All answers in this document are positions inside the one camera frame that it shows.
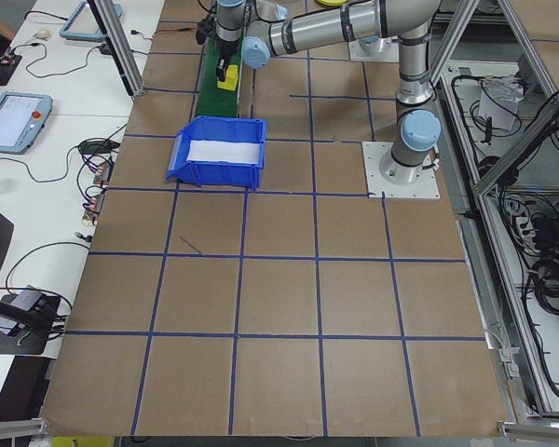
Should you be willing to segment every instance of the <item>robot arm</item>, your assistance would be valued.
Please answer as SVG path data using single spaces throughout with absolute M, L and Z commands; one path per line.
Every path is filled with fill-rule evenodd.
M 382 160 L 383 175 L 396 184 L 412 183 L 426 153 L 441 133 L 441 124 L 427 110 L 433 91 L 427 62 L 430 18 L 440 0 L 352 0 L 340 8 L 294 18 L 270 0 L 217 0 L 216 36 L 220 52 L 217 75 L 239 49 L 253 69 L 273 56 L 377 35 L 399 37 L 400 87 L 396 93 L 400 134 Z

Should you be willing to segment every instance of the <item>table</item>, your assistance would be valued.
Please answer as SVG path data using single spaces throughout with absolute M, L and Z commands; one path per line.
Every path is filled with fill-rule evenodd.
M 184 5 L 162 18 L 195 20 Z M 159 90 L 133 106 L 50 433 L 494 435 L 506 415 L 443 179 L 440 200 L 367 196 L 359 142 L 393 138 L 397 66 L 342 46 L 245 70 L 242 116 L 268 124 L 262 186 L 199 189 L 162 179 L 202 56 L 154 47 Z
M 157 18 L 163 0 L 143 2 L 119 0 L 124 7 L 122 24 L 132 48 L 148 51 L 151 42 L 139 35 L 131 35 L 137 29 L 149 36 L 157 26 Z M 34 9 L 67 16 L 78 4 L 76 0 L 38 0 Z M 87 43 L 69 42 L 58 36 L 61 22 L 46 16 L 31 15 L 17 33 L 13 46 L 28 42 L 40 28 L 50 29 L 52 37 L 46 42 L 48 58 L 33 68 L 38 73 L 65 71 L 82 64 Z M 39 134 L 34 146 L 22 156 L 13 158 L 29 164 L 31 171 L 40 179 L 58 177 L 65 169 L 65 154 L 69 148 L 86 138 L 106 137 L 120 129 L 128 121 L 132 100 L 119 78 L 111 57 L 94 51 L 89 66 L 66 76 L 35 79 L 25 72 L 30 61 L 43 54 L 40 47 L 20 48 L 23 55 L 21 66 L 3 91 L 22 91 L 50 95 L 54 101 L 52 114 L 46 127 Z M 143 70 L 146 57 L 136 55 L 139 68 Z M 120 141 L 122 132 L 114 137 Z M 0 212 L 15 224 L 15 232 L 1 275 L 0 287 L 4 285 L 6 272 L 27 251 L 54 241 L 82 242 L 74 232 L 92 234 L 93 228 L 81 222 L 82 199 L 77 190 L 75 176 L 81 166 L 77 153 L 70 156 L 70 174 L 58 183 L 33 183 L 19 164 L 0 162 Z M 87 169 L 80 177 L 81 184 L 90 184 L 92 174 Z M 13 285 L 24 287 L 28 283 L 58 291 L 74 300 L 87 253 L 78 247 L 54 247 L 39 251 L 33 259 L 17 269 Z M 68 313 L 62 304 L 61 313 Z M 61 340 L 49 342 L 45 356 L 56 358 Z M 0 356 L 0 390 L 12 363 L 12 356 Z

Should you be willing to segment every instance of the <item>metal bracket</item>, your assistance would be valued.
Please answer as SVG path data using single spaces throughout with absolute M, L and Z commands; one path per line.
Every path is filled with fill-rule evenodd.
M 48 423 L 43 418 L 30 419 L 28 421 L 0 422 L 0 440 L 42 435 L 47 432 Z
M 392 142 L 362 142 L 364 154 L 364 170 L 366 171 L 366 185 L 369 197 L 381 198 L 412 198 L 437 200 L 440 198 L 439 187 L 433 169 L 425 169 L 420 177 L 412 184 L 399 186 L 385 179 L 379 171 L 379 161 L 383 154 L 391 150 Z M 430 157 L 425 159 L 425 165 L 430 164 Z
M 390 44 L 386 45 L 386 48 L 378 53 L 367 53 L 361 47 L 358 40 L 348 43 L 348 50 L 350 54 L 351 61 L 362 61 L 362 62 L 399 62 L 400 61 L 400 51 L 398 48 L 398 43 L 395 39 L 391 41 Z

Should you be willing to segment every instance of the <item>blue plastic bin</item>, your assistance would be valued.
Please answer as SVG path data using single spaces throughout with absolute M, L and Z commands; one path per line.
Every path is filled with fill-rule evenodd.
M 244 186 L 256 189 L 261 184 L 265 160 L 266 122 L 263 119 L 198 116 L 178 132 L 174 141 L 167 179 L 184 183 Z M 191 142 L 247 142 L 259 146 L 257 162 L 187 160 Z

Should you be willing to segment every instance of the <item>white paper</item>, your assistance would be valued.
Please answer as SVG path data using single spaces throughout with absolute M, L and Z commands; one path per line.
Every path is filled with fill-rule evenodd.
M 256 165 L 259 162 L 259 144 L 193 140 L 190 142 L 186 160 Z
M 0 146 L 14 146 L 41 98 L 8 96 L 0 107 Z

